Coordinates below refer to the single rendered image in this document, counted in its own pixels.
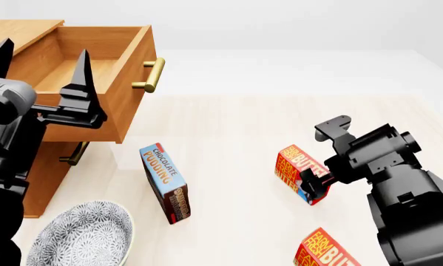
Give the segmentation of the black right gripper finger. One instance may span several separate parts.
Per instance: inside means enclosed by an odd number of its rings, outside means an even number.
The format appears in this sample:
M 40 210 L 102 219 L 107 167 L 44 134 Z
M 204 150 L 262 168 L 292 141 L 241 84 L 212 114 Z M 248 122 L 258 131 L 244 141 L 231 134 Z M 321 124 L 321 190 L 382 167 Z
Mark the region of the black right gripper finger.
M 333 176 L 328 172 L 322 177 L 318 177 L 313 171 L 308 168 L 300 172 L 302 179 L 301 188 L 304 192 L 309 194 L 313 200 L 322 199 L 326 196 L 329 186 L 331 185 L 331 179 Z

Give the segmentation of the red farm fresh butter box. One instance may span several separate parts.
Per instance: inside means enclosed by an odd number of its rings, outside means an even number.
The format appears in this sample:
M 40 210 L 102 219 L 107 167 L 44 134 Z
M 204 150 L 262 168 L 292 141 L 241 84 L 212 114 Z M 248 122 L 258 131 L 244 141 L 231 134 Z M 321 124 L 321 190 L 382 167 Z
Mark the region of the red farm fresh butter box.
M 317 228 L 302 240 L 293 263 L 295 266 L 361 266 L 323 228 Z
M 300 172 L 311 169 L 318 177 L 324 177 L 329 170 L 318 163 L 309 154 L 294 144 L 284 148 L 277 155 L 275 174 L 296 194 L 304 199 L 309 205 L 316 205 L 324 197 L 313 199 L 311 194 L 302 190 L 302 178 Z

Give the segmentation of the open wooden drawer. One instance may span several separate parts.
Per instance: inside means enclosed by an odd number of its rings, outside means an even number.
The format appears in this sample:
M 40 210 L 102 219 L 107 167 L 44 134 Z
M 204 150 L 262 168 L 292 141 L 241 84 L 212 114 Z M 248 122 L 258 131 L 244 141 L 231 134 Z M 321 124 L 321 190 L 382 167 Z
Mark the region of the open wooden drawer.
M 50 125 L 44 141 L 114 141 L 122 143 L 144 95 L 132 88 L 156 59 L 152 28 L 143 27 L 10 27 L 14 41 L 9 79 L 25 81 L 38 93 L 36 103 L 57 106 L 59 91 L 70 83 L 79 55 L 89 53 L 92 77 L 108 120 L 97 130 Z

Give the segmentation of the wooden cabinet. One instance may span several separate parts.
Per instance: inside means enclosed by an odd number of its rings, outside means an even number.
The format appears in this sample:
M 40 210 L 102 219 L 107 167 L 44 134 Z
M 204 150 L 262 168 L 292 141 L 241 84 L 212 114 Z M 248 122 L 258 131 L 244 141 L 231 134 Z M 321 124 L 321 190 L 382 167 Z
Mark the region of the wooden cabinet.
M 56 106 L 59 90 L 71 82 L 77 59 L 84 49 L 93 51 L 95 27 L 66 26 L 59 20 L 0 20 L 0 41 L 14 42 L 9 79 L 28 82 L 37 93 L 36 103 Z M 78 152 L 91 141 L 93 130 L 49 125 L 27 176 L 24 216 L 44 214 Z

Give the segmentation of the chocolate pudding box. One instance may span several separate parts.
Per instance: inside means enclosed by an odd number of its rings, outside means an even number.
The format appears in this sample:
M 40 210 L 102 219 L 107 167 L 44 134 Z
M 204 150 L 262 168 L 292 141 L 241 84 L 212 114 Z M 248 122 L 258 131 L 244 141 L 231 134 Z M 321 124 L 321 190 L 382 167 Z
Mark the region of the chocolate pudding box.
M 188 185 L 164 147 L 154 143 L 139 150 L 149 184 L 173 225 L 191 216 Z

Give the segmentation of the grey patterned ceramic bowl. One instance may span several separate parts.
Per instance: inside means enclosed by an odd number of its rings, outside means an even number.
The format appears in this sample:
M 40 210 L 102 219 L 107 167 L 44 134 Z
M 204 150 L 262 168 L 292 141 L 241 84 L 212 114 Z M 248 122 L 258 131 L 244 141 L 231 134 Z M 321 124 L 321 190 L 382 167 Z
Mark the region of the grey patterned ceramic bowl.
M 131 214 L 111 201 L 75 205 L 48 223 L 26 266 L 124 266 L 134 240 Z

